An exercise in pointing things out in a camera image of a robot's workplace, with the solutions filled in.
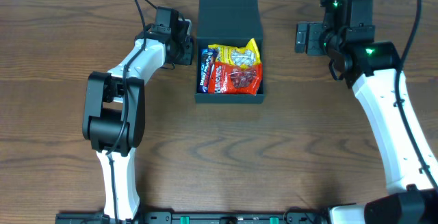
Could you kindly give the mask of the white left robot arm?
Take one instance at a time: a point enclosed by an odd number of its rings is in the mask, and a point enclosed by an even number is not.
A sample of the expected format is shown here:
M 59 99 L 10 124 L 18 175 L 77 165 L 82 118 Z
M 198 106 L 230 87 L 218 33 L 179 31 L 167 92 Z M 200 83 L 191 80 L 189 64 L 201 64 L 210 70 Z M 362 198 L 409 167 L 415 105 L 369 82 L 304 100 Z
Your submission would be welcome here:
M 83 137 L 101 163 L 105 187 L 102 223 L 138 222 L 140 197 L 136 189 L 135 154 L 145 128 L 144 87 L 166 63 L 189 64 L 193 57 L 191 22 L 183 23 L 178 56 L 167 44 L 139 37 L 129 54 L 106 72 L 88 78 Z

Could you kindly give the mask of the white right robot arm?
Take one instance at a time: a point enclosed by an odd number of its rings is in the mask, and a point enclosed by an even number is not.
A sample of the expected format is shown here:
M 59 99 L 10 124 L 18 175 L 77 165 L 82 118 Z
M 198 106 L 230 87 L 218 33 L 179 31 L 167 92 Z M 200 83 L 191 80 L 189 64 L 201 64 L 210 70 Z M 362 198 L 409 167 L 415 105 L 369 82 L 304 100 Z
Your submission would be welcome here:
M 326 55 L 370 122 L 383 162 L 388 195 L 365 205 L 327 210 L 328 223 L 436 223 L 437 159 L 415 115 L 392 42 L 376 42 L 372 27 L 296 26 L 297 53 Z

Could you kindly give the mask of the red snack bag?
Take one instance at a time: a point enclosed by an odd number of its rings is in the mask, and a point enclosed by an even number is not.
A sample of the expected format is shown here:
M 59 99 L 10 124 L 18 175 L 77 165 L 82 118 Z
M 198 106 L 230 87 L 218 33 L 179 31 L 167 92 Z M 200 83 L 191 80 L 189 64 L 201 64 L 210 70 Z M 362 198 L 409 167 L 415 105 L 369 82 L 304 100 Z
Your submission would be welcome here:
M 216 62 L 211 71 L 208 93 L 256 95 L 263 77 L 263 65 L 241 68 Z

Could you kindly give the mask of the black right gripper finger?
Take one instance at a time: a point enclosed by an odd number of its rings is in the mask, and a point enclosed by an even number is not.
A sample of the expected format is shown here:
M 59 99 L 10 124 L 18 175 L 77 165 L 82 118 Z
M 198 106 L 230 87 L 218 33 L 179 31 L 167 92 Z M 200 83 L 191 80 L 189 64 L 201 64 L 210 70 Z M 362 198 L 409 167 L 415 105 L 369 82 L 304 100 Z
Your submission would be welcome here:
M 304 53 L 307 45 L 307 23 L 299 22 L 296 25 L 295 52 Z
M 324 55 L 321 36 L 324 32 L 323 23 L 307 23 L 306 54 Z

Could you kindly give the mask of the yellow snack bag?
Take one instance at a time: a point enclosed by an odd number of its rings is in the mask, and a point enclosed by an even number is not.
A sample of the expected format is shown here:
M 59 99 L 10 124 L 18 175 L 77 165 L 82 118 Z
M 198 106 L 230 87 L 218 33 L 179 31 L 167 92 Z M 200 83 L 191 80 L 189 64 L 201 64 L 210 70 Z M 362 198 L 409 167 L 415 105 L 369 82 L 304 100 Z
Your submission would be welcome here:
M 261 64 L 259 48 L 254 38 L 251 38 L 245 47 L 233 47 L 228 45 L 209 45 L 218 55 L 217 62 L 238 66 L 247 69 Z

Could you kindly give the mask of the Dairy Milk chocolate bar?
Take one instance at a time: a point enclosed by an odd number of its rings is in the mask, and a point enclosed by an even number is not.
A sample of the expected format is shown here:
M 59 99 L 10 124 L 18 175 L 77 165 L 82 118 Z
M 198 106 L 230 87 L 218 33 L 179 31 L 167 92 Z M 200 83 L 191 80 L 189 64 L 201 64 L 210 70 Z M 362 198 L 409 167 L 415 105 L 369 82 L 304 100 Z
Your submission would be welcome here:
M 216 49 L 203 49 L 201 53 L 201 71 L 198 91 L 200 93 L 208 93 L 211 71 L 214 67 L 218 51 Z

